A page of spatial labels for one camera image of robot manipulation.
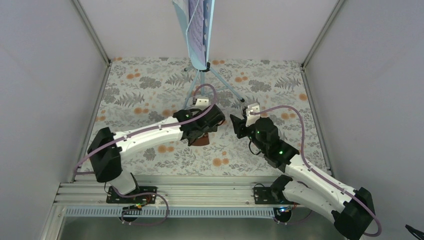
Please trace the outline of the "brown wooden metronome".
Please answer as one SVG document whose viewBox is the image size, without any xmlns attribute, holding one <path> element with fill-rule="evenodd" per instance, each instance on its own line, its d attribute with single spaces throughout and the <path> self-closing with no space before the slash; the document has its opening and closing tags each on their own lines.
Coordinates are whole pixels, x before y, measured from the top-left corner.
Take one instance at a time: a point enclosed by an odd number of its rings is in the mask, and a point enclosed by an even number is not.
<svg viewBox="0 0 424 240">
<path fill-rule="evenodd" d="M 209 134 L 208 133 L 204 133 L 201 137 L 196 138 L 193 142 L 192 142 L 192 146 L 195 147 L 202 147 L 202 146 L 207 146 L 210 144 L 210 138 L 209 138 Z"/>
</svg>

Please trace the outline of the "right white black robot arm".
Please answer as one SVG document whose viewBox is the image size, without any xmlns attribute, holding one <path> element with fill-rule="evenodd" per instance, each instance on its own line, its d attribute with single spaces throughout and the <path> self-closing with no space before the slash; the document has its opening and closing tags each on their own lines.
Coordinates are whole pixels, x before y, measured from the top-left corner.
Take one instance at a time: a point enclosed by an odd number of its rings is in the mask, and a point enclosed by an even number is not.
<svg viewBox="0 0 424 240">
<path fill-rule="evenodd" d="M 267 163 L 282 172 L 270 186 L 274 202 L 287 200 L 311 209 L 349 240 L 359 240 L 365 234 L 375 214 L 372 194 L 366 188 L 355 189 L 304 161 L 298 149 L 280 138 L 269 117 L 250 123 L 247 117 L 232 114 L 230 120 L 236 137 L 247 137 Z"/>
</svg>

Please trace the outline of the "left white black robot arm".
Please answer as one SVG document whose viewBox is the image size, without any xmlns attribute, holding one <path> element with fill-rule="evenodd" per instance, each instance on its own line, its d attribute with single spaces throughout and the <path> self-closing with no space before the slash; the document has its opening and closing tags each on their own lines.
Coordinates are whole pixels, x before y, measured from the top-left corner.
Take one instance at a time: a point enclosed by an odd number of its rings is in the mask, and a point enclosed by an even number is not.
<svg viewBox="0 0 424 240">
<path fill-rule="evenodd" d="M 125 157 L 167 142 L 186 140 L 191 146 L 204 135 L 216 132 L 225 119 L 221 109 L 212 104 L 205 109 L 182 109 L 157 123 L 132 130 L 113 132 L 104 127 L 87 150 L 96 181 L 109 183 L 124 201 L 134 202 L 140 190 L 133 175 L 122 166 Z"/>
</svg>

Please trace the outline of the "floral patterned table cloth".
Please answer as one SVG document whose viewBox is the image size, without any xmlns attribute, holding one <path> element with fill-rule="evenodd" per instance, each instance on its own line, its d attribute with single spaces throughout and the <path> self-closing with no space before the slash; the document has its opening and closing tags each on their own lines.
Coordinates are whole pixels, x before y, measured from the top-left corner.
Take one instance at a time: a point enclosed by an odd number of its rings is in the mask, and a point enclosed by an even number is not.
<svg viewBox="0 0 424 240">
<path fill-rule="evenodd" d="M 212 68 L 248 104 L 259 103 L 264 117 L 278 126 L 280 137 L 327 170 L 300 65 L 286 60 L 215 59 Z M 95 118 L 93 133 L 147 126 L 183 108 L 195 73 L 184 71 L 187 58 L 117 57 Z M 217 90 L 217 104 L 229 117 L 242 115 L 241 103 L 212 73 L 205 81 Z M 135 175 L 278 176 L 248 139 L 238 139 L 230 119 L 209 135 L 210 144 L 188 146 L 170 141 L 125 157 L 122 167 Z"/>
</svg>

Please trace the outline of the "sheet music pages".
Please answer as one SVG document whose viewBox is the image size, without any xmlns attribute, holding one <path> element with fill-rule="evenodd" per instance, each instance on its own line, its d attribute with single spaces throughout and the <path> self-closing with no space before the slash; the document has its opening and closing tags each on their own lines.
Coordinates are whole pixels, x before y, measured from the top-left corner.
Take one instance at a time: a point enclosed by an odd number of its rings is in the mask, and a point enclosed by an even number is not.
<svg viewBox="0 0 424 240">
<path fill-rule="evenodd" d="M 206 63 L 205 55 L 205 6 L 203 0 L 189 0 L 189 25 L 188 25 L 188 43 L 192 52 L 203 65 Z"/>
</svg>

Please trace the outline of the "light blue music stand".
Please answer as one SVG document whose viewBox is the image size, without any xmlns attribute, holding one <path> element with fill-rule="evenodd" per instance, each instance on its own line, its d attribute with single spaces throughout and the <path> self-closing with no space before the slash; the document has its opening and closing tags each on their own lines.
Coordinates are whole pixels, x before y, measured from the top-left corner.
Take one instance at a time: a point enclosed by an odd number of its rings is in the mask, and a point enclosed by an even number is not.
<svg viewBox="0 0 424 240">
<path fill-rule="evenodd" d="M 215 10 L 215 1 L 214 0 L 204 0 L 204 46 L 205 46 L 205 64 L 202 64 L 197 59 L 196 55 L 193 53 L 193 50 L 189 44 L 188 40 L 188 29 L 189 29 L 189 0 L 173 0 L 172 4 L 175 9 L 175 13 L 181 28 L 182 35 L 185 40 L 185 44 L 187 47 L 188 58 L 191 62 L 191 65 L 184 68 L 185 72 L 190 70 L 194 70 L 195 76 L 190 85 L 187 97 L 184 102 L 184 106 L 186 107 L 189 101 L 190 93 L 193 91 L 194 86 L 197 82 L 201 85 L 205 83 L 205 73 L 211 72 L 215 77 L 217 77 L 221 83 L 224 84 L 225 88 L 230 90 L 235 97 L 242 103 L 245 102 L 245 99 L 236 92 L 236 90 L 226 81 L 223 77 L 219 75 L 219 73 L 213 69 L 211 62 L 209 61 L 210 56 L 210 42 L 211 42 L 211 34 L 212 34 L 212 26 L 213 26 L 213 17 Z"/>
</svg>

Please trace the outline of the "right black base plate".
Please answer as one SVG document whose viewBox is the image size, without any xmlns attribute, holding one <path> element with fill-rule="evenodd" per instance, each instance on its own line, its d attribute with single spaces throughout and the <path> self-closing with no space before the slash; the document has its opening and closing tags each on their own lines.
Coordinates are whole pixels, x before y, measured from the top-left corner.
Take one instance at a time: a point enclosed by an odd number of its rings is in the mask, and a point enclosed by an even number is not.
<svg viewBox="0 0 424 240">
<path fill-rule="evenodd" d="M 256 205 L 294 205 L 282 193 L 274 193 L 270 187 L 255 185 L 253 187 L 253 198 Z"/>
</svg>

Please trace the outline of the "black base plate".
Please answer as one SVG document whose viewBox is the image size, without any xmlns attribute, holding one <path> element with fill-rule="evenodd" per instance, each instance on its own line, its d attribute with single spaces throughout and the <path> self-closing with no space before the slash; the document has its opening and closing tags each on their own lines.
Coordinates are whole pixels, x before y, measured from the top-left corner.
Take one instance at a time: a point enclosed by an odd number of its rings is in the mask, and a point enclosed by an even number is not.
<svg viewBox="0 0 424 240">
<path fill-rule="evenodd" d="M 255 185 L 253 187 L 253 198 L 256 205 L 294 205 L 282 193 L 274 193 L 270 187 Z"/>
<path fill-rule="evenodd" d="M 136 189 L 127 195 L 120 196 L 115 189 L 110 186 L 105 201 L 108 204 L 154 204 L 157 190 L 158 188 L 156 186 L 140 186 L 138 190 Z"/>
</svg>

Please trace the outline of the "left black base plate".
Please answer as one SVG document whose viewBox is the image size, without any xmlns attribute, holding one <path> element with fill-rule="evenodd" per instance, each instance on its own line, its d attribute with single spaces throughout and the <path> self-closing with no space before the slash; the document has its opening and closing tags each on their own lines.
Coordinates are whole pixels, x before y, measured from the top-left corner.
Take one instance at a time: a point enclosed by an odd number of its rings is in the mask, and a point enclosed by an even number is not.
<svg viewBox="0 0 424 240">
<path fill-rule="evenodd" d="M 140 186 L 138 190 L 136 189 L 127 195 L 120 196 L 115 189 L 110 186 L 105 201 L 108 204 L 154 204 L 157 190 L 158 188 L 156 186 Z"/>
</svg>

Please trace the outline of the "aluminium mounting rail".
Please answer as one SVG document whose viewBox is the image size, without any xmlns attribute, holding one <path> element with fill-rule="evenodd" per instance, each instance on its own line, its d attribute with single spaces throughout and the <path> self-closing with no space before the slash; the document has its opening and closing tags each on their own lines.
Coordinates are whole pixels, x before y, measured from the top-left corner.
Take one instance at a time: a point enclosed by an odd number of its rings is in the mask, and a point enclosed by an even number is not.
<svg viewBox="0 0 424 240">
<path fill-rule="evenodd" d="M 171 207 L 253 207 L 255 184 L 269 186 L 276 176 L 137 175 L 140 186 L 157 187 Z M 105 206 L 104 185 L 92 175 L 78 175 L 61 183 L 56 206 Z"/>
</svg>

